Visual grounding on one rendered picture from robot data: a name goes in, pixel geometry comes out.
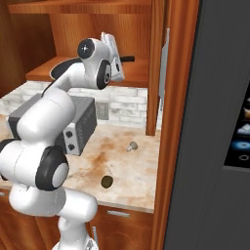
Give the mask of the dark grey fridge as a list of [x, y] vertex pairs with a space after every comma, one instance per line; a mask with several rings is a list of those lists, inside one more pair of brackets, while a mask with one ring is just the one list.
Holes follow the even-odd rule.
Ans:
[[250, 0], [200, 0], [164, 250], [250, 250], [250, 170], [226, 166], [250, 82]]

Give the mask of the wooden wall cabinet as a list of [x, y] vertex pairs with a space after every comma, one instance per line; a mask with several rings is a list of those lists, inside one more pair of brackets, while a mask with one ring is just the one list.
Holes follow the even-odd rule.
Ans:
[[148, 85], [149, 44], [151, 25], [150, 0], [28, 0], [8, 5], [12, 15], [43, 16], [50, 23], [53, 40], [43, 51], [46, 59], [33, 64], [28, 80], [49, 81], [56, 64], [75, 58], [77, 46], [84, 38], [100, 38], [112, 34], [121, 56], [133, 56], [125, 62], [125, 87], [145, 88]]

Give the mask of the grey wall outlet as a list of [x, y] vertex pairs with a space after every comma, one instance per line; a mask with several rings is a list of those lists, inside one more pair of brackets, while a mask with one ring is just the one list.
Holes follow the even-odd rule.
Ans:
[[100, 120], [108, 120], [108, 103], [96, 103], [96, 110]]

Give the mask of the wooden base cabinet door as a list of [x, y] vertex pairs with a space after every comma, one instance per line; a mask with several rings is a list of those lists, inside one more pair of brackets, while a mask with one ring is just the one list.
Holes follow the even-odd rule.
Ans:
[[60, 239], [58, 220], [15, 211], [9, 191], [0, 188], [0, 250], [52, 250]]

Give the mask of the grey toaster oven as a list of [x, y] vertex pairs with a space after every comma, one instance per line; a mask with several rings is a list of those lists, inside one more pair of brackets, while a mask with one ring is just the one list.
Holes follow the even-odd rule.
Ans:
[[[8, 128], [15, 139], [20, 138], [17, 132], [19, 120], [40, 98], [40, 94], [34, 95], [6, 118]], [[71, 99], [76, 107], [75, 116], [71, 123], [58, 135], [55, 145], [60, 146], [64, 154], [79, 156], [97, 127], [95, 99], [74, 96]], [[66, 136], [65, 132], [67, 131], [73, 134], [71, 138]], [[67, 147], [70, 144], [75, 146], [75, 149], [72, 151]]]

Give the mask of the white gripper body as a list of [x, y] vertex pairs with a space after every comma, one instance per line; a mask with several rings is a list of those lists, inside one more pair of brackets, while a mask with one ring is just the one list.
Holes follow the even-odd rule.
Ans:
[[118, 49], [116, 41], [113, 35], [103, 32], [101, 34], [101, 40], [107, 45], [109, 49], [109, 55], [113, 59], [118, 56]]

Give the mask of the wooden drawer front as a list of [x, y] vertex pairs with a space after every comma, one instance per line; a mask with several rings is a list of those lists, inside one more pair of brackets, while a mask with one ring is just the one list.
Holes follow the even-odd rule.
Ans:
[[[107, 210], [129, 213], [130, 217], [108, 215]], [[99, 205], [89, 229], [93, 236], [92, 227], [96, 227], [100, 250], [150, 250], [152, 220], [151, 213]]]

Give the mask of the dark olive round fruit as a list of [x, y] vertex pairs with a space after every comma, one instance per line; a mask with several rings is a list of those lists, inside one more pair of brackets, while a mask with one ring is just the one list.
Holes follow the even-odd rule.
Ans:
[[103, 176], [101, 185], [103, 188], [110, 188], [113, 184], [113, 178], [111, 176]]

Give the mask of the tall wooden side panel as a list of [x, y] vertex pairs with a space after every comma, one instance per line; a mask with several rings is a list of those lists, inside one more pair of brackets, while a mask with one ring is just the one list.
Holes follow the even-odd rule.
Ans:
[[150, 250], [163, 250], [199, 0], [173, 0]]

